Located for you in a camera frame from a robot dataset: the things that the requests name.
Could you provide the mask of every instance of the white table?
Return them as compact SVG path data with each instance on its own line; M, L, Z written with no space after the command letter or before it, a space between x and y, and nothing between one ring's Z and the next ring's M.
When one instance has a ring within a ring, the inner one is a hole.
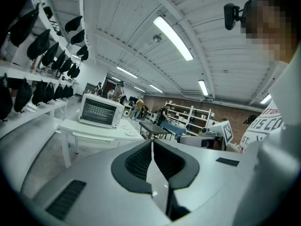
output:
M64 120L58 128L62 134L62 151L67 168L71 166L68 135L75 137L75 146L77 148L79 148L79 141L95 143L99 148L115 148L135 141L144 140L127 120L121 119L118 128L105 128L79 122L78 115L79 110L77 110L72 117ZM135 136L128 136L126 134L127 130L123 129L122 126L134 130L137 134Z

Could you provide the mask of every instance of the brick wall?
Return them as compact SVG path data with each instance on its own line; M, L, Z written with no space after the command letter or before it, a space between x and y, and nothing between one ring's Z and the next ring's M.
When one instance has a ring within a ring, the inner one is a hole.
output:
M201 102L194 102L184 99L177 99L177 98L169 98L169 97L154 97L154 96L144 96L143 98L144 104L147 105L152 110L157 110L165 105L166 101L172 100L173 103L176 103L177 105L183 105L187 107L191 107L193 105L194 108L202 109L205 111L211 111L215 114L213 119L215 121L222 121L222 118L226 118L231 125L232 132L233 132L233 140L232 143L240 143L241 137L245 133L246 129L248 128L247 125L243 124L243 121L249 117L251 114L257 114L260 113L239 109L239 108L233 108L223 105L217 105L212 103L201 103ZM197 124L199 126L205 126L204 121L196 120L194 124ZM198 133L198 128L194 127L193 131Z

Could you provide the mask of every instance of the white machine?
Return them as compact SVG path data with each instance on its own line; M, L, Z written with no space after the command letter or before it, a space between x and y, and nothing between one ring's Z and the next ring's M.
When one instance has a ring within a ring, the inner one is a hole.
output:
M79 121L91 125L117 128L124 110L118 102L92 94L84 94L79 111Z

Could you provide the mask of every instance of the white wall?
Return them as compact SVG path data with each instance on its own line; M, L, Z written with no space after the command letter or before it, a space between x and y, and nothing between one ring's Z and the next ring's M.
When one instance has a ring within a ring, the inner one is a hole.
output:
M140 93L139 91L137 91L129 86L126 86L126 85L124 85L124 91L125 91L125 94L126 94L128 100L130 99L131 96L138 98L138 99L140 96L143 96L143 94Z
M79 83L76 85L76 93L82 94L86 88L87 83L98 85L98 82L103 84L109 68L105 65L95 65L92 59L88 59L80 65L80 73L76 78Z

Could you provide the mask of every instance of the black hat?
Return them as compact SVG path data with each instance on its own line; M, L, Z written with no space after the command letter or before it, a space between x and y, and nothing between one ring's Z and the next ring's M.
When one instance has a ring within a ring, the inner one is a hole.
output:
M62 94L62 99L63 98L68 98L69 97L69 87L67 85L65 85L64 89L63 89L63 94Z
M79 69L79 67L77 67L77 68L76 68L76 71L74 72L74 74L72 75L72 77L73 77L73 78L78 77L79 73L80 73L80 69Z
M50 100L52 100L55 96L55 89L53 88L52 83L50 82L46 88L46 96L43 100L45 104L48 104Z
M82 17L83 16L76 17L76 18L70 20L68 23L66 23L65 31L67 33L69 33L70 31L76 31L79 28L80 20Z
M31 97L32 97L31 86L27 83L26 79L23 79L22 84L17 92L17 96L14 104L15 111L23 113L24 111L22 111L22 109L30 101Z
M28 47L27 56L31 60L34 60L36 57L38 57L39 55L45 53L47 51L47 49L49 49L49 47L50 47L49 33L50 33L50 29L46 29Z
M89 57L89 51L87 51L87 52L80 58L80 60L81 60L81 61L87 60L88 57Z
M63 95L63 88L62 85L59 84L55 90L55 96L53 99L56 101L57 99L62 98L62 95Z
M22 79L17 78L8 78L7 79L7 87L11 89L19 89L23 83Z
M19 46L25 41L28 35L32 32L34 24L39 16L39 4L36 9L25 14L10 28L10 41L15 46Z
M33 93L32 103L36 106L39 105L46 97L46 90L43 81L37 83L36 90Z
M71 78L73 78L73 74L75 73L76 71L76 63L73 64L73 66L71 67L71 69L68 71L67 75Z
M71 38L71 44L81 43L85 38L85 30L78 32Z
M86 45L84 45L77 51L76 55L77 56L84 55L87 52L87 50L88 50L88 47Z
M65 61L65 63L62 65L62 67L58 69L59 72L60 72L60 73L64 73L64 72L70 70L71 64L72 64L72 60L71 60L71 58L68 58L68 59Z
M69 87L69 95L68 95L68 98L73 96L73 88L72 86Z
M46 54L42 58L42 64L44 66L50 65L50 63L53 62L53 59L55 58L57 49L58 49L58 42L55 43L50 49L47 50Z
M7 81L8 77L6 73L4 76L0 79L0 120L4 120L8 114L11 112L11 109L13 108L13 101L10 96L9 88L7 87Z
M53 64L51 65L51 69L52 70L57 70L59 69L62 64L64 63L65 60L65 50L60 54L60 56L57 58L57 60L55 62L53 62Z

